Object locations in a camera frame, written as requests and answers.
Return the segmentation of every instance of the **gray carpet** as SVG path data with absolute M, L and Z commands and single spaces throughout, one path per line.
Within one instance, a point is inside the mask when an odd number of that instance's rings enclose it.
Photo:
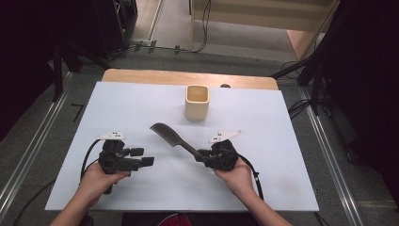
M 122 54 L 110 64 L 122 69 L 268 76 L 278 72 L 282 62 L 208 54 L 181 53 L 174 55 L 171 51 L 161 50 L 148 54 L 147 50 L 142 49 L 138 52 Z M 71 89 L 66 101 L 56 117 L 50 133 L 44 140 L 18 194 L 8 209 L 2 225 L 12 225 L 12 221 L 20 213 L 24 204 L 44 185 L 57 177 L 82 117 L 80 115 L 77 122 L 72 122 L 78 109 L 71 104 L 85 105 L 95 83 L 102 79 L 103 73 L 104 71 L 97 65 L 86 65 L 81 73 L 73 75 Z M 281 78 L 279 88 L 283 93 L 287 108 L 300 100 L 298 87 L 292 80 Z M 7 181 L 13 169 L 17 166 L 41 119 L 44 117 L 52 99 L 52 91 L 53 89 L 49 88 L 44 92 L 0 143 L 0 161 L 3 166 L 0 175 L 1 186 L 4 185 L 4 182 Z M 381 184 L 380 178 L 371 169 L 347 162 L 344 146 L 334 125 L 327 117 L 323 117 L 323 122 L 326 123 L 328 137 L 332 140 L 331 143 L 340 159 L 343 174 L 353 189 L 352 193 L 357 201 L 391 199 L 386 188 Z M 312 186 L 317 190 L 316 199 L 321 209 L 321 216 L 330 225 L 350 225 L 305 111 L 293 119 L 293 126 Z M 32 202 L 24 213 L 20 225 L 47 225 L 51 222 L 56 213 L 43 210 L 49 194 L 48 191 L 45 191 Z M 393 226 L 399 222 L 398 214 L 393 213 L 393 208 L 361 207 L 360 212 L 365 225 Z M 97 226 L 120 225 L 121 213 L 97 212 L 90 214 L 94 217 Z M 283 212 L 281 214 L 294 225 L 320 225 L 313 213 Z

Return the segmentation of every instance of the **hand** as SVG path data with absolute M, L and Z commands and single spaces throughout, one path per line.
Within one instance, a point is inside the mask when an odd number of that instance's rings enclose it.
M 250 167 L 241 158 L 238 158 L 231 171 L 214 169 L 214 172 L 217 177 L 226 183 L 231 193 L 238 199 L 255 192 Z
M 101 195 L 113 184 L 130 175 L 130 171 L 105 174 L 99 163 L 94 163 L 85 172 L 74 195 L 89 207 L 100 199 Z
M 94 163 L 86 170 L 76 193 L 53 220 L 51 226 L 80 225 L 88 211 L 100 199 L 101 195 L 112 185 L 130 175 L 130 171 L 105 174 L 99 163 Z

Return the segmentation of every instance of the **white table surface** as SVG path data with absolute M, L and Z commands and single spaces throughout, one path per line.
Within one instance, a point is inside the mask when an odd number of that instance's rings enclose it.
M 260 173 L 265 201 L 278 211 L 318 211 L 281 92 L 210 91 L 207 118 L 194 122 L 184 117 L 185 86 L 97 83 L 45 209 L 62 210 L 73 196 L 83 159 L 96 137 L 121 131 L 125 147 L 144 148 L 143 156 L 154 156 L 154 165 L 120 181 L 92 210 L 247 211 L 211 169 L 150 129 L 163 122 L 196 149 L 209 149 L 209 139 L 217 132 L 241 130 L 243 134 L 231 142 Z M 98 158 L 103 143 L 94 147 L 88 163 Z

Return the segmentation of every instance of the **gray floor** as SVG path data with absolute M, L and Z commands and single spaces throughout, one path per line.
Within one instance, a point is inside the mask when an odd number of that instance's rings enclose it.
M 166 3 L 168 2 L 175 4 L 173 10 L 177 10 L 176 6 L 179 6 L 181 12 L 188 14 L 187 1 L 165 0 L 153 38 L 157 40 L 158 46 L 184 46 L 186 43 L 185 38 L 176 38 L 176 30 L 166 29 L 165 24 L 162 25 L 162 22 L 170 22 L 170 20 L 165 18 L 166 15 L 175 16 L 176 14 L 167 13 Z M 290 43 L 287 42 L 283 31 L 266 31 L 270 32 L 270 37 L 272 37 L 272 34 L 276 36 L 275 38 L 267 39 L 267 41 L 270 41 L 269 43 L 262 43 L 264 49 L 259 53 L 257 51 L 252 52 L 251 49 L 256 50 L 261 45 L 250 46 L 249 44 L 258 42 L 243 41 L 252 39 L 252 36 L 245 37 L 245 34 L 240 34 L 237 35 L 240 38 L 235 40 L 235 42 L 234 40 L 218 42 L 217 39 L 224 38 L 218 38 L 211 34 L 213 30 L 211 27 L 209 30 L 210 44 L 202 54 L 174 55 L 174 53 L 169 51 L 155 51 L 152 54 L 148 54 L 147 50 L 142 49 L 138 52 L 128 52 L 121 55 L 111 62 L 111 65 L 123 69 L 267 76 L 277 72 L 284 62 L 293 60 L 295 56 L 290 50 Z M 24 204 L 44 185 L 56 178 L 81 118 L 80 115 L 78 121 L 73 122 L 78 109 L 71 104 L 85 105 L 95 83 L 101 80 L 103 73 L 104 71 L 97 65 L 86 65 L 81 73 L 72 75 L 65 102 L 55 118 L 47 137 L 41 143 L 35 161 L 33 161 L 29 172 L 24 178 L 24 182 L 21 184 L 18 193 L 16 193 L 3 221 L 1 221 L 1 225 L 12 225 L 11 222 L 21 212 Z M 289 76 L 295 77 L 296 73 L 291 73 Z M 293 80 L 282 77 L 278 82 L 287 108 L 301 99 L 299 87 L 296 86 Z M 0 143 L 0 163 L 3 167 L 0 174 L 1 187 L 8 181 L 14 169 L 17 168 L 20 159 L 22 159 L 29 142 L 50 107 L 52 95 L 53 88 L 48 88 Z M 323 111 L 320 112 L 322 113 L 320 119 L 326 129 L 328 140 L 339 162 L 345 181 L 348 183 L 351 194 L 356 201 L 364 225 L 398 225 L 399 215 L 393 211 L 396 206 L 392 202 L 391 195 L 382 182 L 380 175 L 367 166 L 357 166 L 347 161 L 346 149 L 333 122 Z M 331 178 L 307 112 L 304 111 L 294 118 L 293 126 L 320 205 L 320 214 L 330 225 L 351 225 L 343 209 L 337 187 Z M 24 213 L 20 225 L 46 225 L 51 222 L 56 213 L 43 210 L 48 196 L 49 191 L 45 191 L 32 202 Z M 121 213 L 100 212 L 90 214 L 95 218 L 95 225 L 120 225 Z M 284 212 L 281 214 L 293 222 L 294 225 L 319 225 L 313 213 Z

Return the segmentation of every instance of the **person's wrist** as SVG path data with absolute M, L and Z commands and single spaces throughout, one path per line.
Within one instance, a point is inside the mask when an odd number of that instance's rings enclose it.
M 258 196 L 253 189 L 239 190 L 234 194 L 241 202 L 246 201 L 249 198 Z

